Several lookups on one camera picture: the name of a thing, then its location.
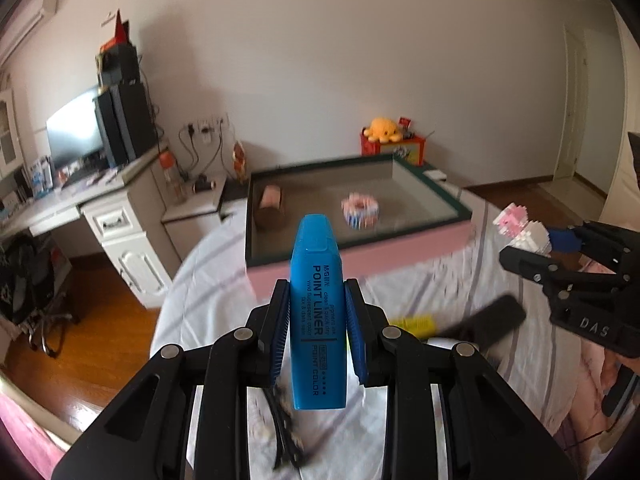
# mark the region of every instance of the monitor screen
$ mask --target monitor screen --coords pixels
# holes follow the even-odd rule
[[[94,98],[98,88],[76,97],[47,121],[47,136],[54,168],[62,168],[102,148],[102,137],[95,118]]]

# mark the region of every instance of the box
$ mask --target box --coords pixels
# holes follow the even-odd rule
[[[386,272],[461,249],[472,231],[471,211],[423,171],[387,154],[252,174],[245,261],[257,297],[268,298],[277,279],[289,279],[293,243],[306,214],[322,213],[329,218],[345,279]],[[286,225],[278,231],[258,231],[253,211],[269,184],[282,188]],[[340,202],[352,192],[371,194],[378,200],[380,218],[374,228],[354,230],[344,220]]]
[[[360,134],[360,153],[364,155],[379,155],[389,153],[399,158],[404,158],[409,164],[420,166],[424,160],[424,143],[426,139],[419,135],[414,135],[411,139],[403,139],[398,142],[369,142],[364,134]]]

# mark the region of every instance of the blue highlighter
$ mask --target blue highlighter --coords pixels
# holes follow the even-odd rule
[[[298,227],[290,267],[291,378],[297,410],[344,408],[347,396],[342,261],[325,215]]]

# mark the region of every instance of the screw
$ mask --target screw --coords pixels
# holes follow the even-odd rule
[[[180,353],[178,345],[164,345],[160,349],[160,355],[163,359],[173,359]]]
[[[462,357],[471,357],[476,349],[469,343],[459,343],[456,345],[456,352]]]
[[[239,328],[234,332],[234,337],[238,339],[238,341],[246,341],[250,339],[252,335],[254,335],[254,331],[246,327]]]
[[[397,326],[385,326],[382,329],[382,335],[387,339],[398,339],[402,335],[402,332],[400,332]]]

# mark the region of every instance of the yellow octopus plush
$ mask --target yellow octopus plush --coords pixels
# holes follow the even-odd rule
[[[377,117],[371,121],[371,126],[365,128],[362,133],[369,139],[369,142],[379,141],[380,144],[386,144],[389,141],[398,142],[402,140],[400,127],[395,121]]]

